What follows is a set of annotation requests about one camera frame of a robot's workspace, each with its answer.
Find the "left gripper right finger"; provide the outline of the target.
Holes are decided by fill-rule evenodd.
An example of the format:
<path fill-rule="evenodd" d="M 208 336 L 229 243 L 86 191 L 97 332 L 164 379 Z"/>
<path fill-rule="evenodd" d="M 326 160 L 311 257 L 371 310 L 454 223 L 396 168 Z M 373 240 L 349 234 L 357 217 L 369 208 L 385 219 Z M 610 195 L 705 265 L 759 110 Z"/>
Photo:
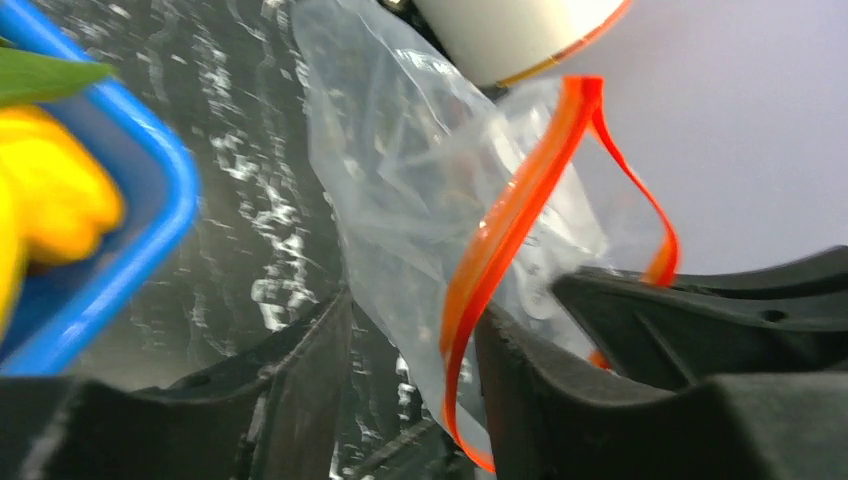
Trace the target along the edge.
<path fill-rule="evenodd" d="M 492 309 L 475 331 L 500 479 L 843 479 L 843 373 L 718 375 L 670 392 Z"/>

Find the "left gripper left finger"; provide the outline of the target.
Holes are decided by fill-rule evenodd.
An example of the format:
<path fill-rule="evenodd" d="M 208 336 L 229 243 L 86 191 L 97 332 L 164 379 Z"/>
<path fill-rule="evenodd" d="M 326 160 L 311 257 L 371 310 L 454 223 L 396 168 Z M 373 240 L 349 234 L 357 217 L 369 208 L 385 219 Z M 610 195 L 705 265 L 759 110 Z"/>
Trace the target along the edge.
<path fill-rule="evenodd" d="M 5 479 L 325 479 L 347 377 L 341 289 L 256 346 L 167 388 L 1 382 Z"/>

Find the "clear zip top bag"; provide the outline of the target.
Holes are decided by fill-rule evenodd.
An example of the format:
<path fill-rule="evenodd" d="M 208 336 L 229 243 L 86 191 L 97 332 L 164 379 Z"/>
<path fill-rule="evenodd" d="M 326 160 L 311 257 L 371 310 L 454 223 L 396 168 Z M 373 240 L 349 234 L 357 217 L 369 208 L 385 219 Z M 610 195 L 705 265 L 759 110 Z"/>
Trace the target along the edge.
<path fill-rule="evenodd" d="M 495 468 L 472 331 L 488 304 L 582 359 L 553 298 L 583 267 L 673 281 L 677 233 L 615 144 L 604 79 L 530 80 L 491 101 L 374 1 L 301 1 L 309 161 L 348 285 L 404 357 L 434 419 Z"/>

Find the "yellow bell pepper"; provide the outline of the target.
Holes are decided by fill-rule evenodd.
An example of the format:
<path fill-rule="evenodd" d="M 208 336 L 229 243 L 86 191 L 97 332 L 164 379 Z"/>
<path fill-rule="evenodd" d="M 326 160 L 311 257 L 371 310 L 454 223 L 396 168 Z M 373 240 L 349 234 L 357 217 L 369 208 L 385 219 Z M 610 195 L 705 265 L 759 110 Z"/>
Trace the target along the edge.
<path fill-rule="evenodd" d="M 1 111 L 1 325 L 8 326 L 30 264 L 93 256 L 124 220 L 101 164 L 43 109 Z"/>

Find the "green leaf vegetable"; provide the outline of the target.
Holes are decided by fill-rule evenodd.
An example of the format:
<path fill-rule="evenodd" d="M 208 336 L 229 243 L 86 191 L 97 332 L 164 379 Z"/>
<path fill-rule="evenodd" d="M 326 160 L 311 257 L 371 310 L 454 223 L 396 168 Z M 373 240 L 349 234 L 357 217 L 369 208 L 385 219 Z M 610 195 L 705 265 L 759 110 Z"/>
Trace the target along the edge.
<path fill-rule="evenodd" d="M 18 48 L 1 38 L 1 107 L 50 103 L 111 79 L 110 64 L 66 60 Z"/>

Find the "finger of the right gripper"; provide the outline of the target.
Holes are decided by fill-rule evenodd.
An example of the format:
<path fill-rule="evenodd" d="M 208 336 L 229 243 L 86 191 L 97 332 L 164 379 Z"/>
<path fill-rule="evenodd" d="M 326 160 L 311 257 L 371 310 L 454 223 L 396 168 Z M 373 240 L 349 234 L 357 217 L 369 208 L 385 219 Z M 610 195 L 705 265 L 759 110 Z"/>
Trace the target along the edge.
<path fill-rule="evenodd" d="M 584 269 L 552 293 L 617 374 L 679 390 L 716 374 L 844 371 L 847 249 L 667 288 Z"/>

